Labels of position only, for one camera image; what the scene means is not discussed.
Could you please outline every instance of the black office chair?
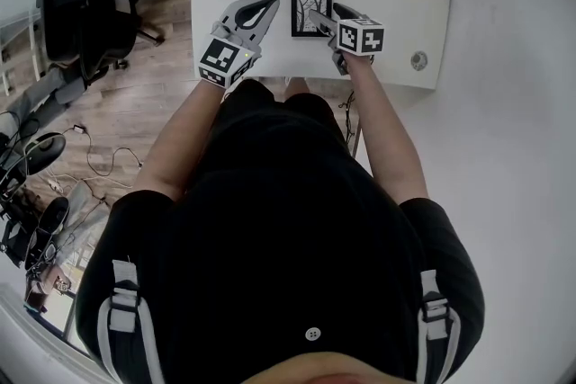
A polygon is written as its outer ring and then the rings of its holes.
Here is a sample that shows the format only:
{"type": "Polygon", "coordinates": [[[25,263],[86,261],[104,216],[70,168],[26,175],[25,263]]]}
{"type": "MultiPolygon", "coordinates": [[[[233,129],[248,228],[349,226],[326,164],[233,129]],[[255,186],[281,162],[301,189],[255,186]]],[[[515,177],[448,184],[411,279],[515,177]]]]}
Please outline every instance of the black office chair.
{"type": "Polygon", "coordinates": [[[130,12],[124,13],[116,10],[115,0],[38,0],[48,58],[63,63],[79,56],[88,86],[131,52],[137,35],[161,44],[162,37],[140,30],[138,1],[129,0],[130,12]]]}

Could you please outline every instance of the framed picture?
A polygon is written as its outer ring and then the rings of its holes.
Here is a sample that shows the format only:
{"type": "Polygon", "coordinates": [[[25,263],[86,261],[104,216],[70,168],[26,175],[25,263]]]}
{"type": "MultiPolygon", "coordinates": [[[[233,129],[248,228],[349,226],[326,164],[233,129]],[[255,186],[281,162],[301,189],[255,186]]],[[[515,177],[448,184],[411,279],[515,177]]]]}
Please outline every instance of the framed picture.
{"type": "Polygon", "coordinates": [[[311,10],[332,17],[332,0],[292,0],[292,36],[326,37],[311,21],[311,10]]]}

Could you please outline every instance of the button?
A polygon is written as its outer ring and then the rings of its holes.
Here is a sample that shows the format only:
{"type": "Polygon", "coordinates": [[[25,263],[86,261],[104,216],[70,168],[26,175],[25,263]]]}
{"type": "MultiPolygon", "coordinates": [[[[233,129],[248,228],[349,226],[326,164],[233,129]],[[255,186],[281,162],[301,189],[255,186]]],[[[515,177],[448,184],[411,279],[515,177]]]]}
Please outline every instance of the button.
{"type": "Polygon", "coordinates": [[[306,339],[309,341],[316,341],[322,333],[318,328],[309,328],[306,332],[306,339]]]}

